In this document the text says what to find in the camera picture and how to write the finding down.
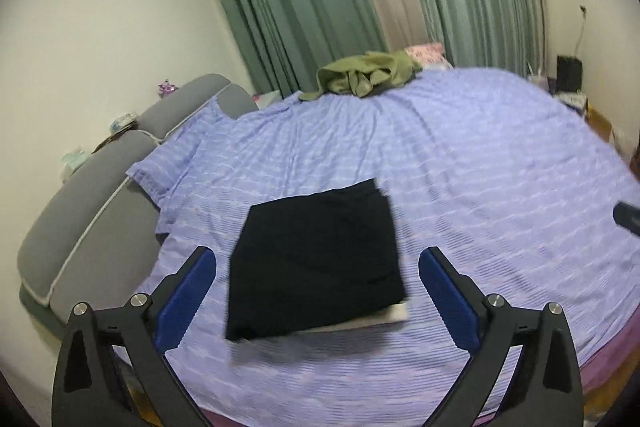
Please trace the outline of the pink patterned pillow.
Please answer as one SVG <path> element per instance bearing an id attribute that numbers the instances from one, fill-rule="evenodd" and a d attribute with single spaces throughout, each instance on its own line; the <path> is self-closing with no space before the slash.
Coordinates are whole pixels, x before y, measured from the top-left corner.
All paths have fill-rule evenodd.
<path id="1" fill-rule="evenodd" d="M 422 66 L 432 64 L 447 64 L 444 46 L 440 42 L 407 46 L 406 53 Z"/>

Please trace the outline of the white folded garment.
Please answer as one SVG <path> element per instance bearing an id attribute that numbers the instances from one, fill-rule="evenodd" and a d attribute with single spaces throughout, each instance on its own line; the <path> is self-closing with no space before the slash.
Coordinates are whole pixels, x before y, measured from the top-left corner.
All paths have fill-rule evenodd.
<path id="1" fill-rule="evenodd" d="M 382 350 L 389 335 L 409 322 L 408 301 L 346 323 L 306 329 L 290 335 L 242 340 L 231 347 L 233 365 L 292 365 L 367 355 Z"/>

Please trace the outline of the olive green garment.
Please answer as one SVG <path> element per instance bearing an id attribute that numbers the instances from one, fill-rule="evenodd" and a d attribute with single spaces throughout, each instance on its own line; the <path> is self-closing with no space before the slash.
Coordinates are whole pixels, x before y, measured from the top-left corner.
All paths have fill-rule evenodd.
<path id="1" fill-rule="evenodd" d="M 299 95 L 303 102 L 316 101 L 325 94 L 367 98 L 400 88 L 421 72 L 422 65 L 406 51 L 367 52 L 341 58 L 317 72 L 317 90 Z"/>

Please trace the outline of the black pants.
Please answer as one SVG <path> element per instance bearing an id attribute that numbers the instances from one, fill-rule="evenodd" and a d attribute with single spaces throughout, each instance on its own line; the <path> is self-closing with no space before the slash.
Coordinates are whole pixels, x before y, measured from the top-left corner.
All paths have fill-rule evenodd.
<path id="1" fill-rule="evenodd" d="M 226 338 L 322 329 L 406 297 L 390 202 L 374 180 L 263 202 L 230 256 Z"/>

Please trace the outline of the purple toy on headboard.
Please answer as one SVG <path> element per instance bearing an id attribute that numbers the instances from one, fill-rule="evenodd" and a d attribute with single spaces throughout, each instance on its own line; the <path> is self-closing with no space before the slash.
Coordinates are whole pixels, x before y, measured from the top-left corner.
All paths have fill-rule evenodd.
<path id="1" fill-rule="evenodd" d="M 166 98 L 166 96 L 173 94 L 177 90 L 178 87 L 166 79 L 158 85 L 158 96 L 160 98 Z"/>

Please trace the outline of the black speaker box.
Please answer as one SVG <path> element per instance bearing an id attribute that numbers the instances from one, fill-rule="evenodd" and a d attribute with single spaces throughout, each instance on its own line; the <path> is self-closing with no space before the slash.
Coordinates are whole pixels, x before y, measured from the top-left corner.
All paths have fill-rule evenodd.
<path id="1" fill-rule="evenodd" d="M 578 92 L 582 90 L 582 61 L 574 56 L 556 57 L 556 91 Z"/>

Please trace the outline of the white paper bag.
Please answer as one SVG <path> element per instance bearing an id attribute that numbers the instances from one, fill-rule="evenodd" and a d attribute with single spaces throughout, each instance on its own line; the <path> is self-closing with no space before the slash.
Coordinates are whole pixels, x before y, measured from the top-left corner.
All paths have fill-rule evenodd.
<path id="1" fill-rule="evenodd" d="M 540 68 L 538 68 L 537 70 L 534 70 L 532 65 L 527 64 L 526 80 L 544 92 L 549 91 L 548 77 L 544 75 L 544 73 Z"/>

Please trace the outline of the purple floral bed sheet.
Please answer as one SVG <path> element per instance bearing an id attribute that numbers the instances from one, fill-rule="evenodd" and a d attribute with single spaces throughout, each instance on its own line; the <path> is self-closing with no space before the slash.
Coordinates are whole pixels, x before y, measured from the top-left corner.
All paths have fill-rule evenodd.
<path id="1" fill-rule="evenodd" d="M 429 70 L 372 98 L 290 96 L 239 119 L 209 103 L 128 174 L 165 237 L 142 291 L 195 247 L 216 255 L 168 360 L 199 407 L 243 425 L 421 425 L 466 360 L 419 280 L 430 246 L 512 305 L 559 303 L 586 388 L 639 350 L 639 241 L 612 217 L 637 204 L 638 181 L 582 118 L 510 72 Z M 390 199 L 409 320 L 228 343 L 228 261 L 250 206 L 367 179 Z"/>

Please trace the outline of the grey padded headboard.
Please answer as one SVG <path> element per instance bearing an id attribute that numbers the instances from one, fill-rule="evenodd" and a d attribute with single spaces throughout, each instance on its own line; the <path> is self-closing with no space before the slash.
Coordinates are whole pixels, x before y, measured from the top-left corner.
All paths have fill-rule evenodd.
<path id="1" fill-rule="evenodd" d="M 21 303 L 56 337 L 73 305 L 119 307 L 151 273 L 163 243 L 155 233 L 160 212 L 126 172 L 211 98 L 233 119 L 257 108 L 242 87 L 218 74 L 184 84 L 94 152 L 27 233 L 17 254 Z"/>

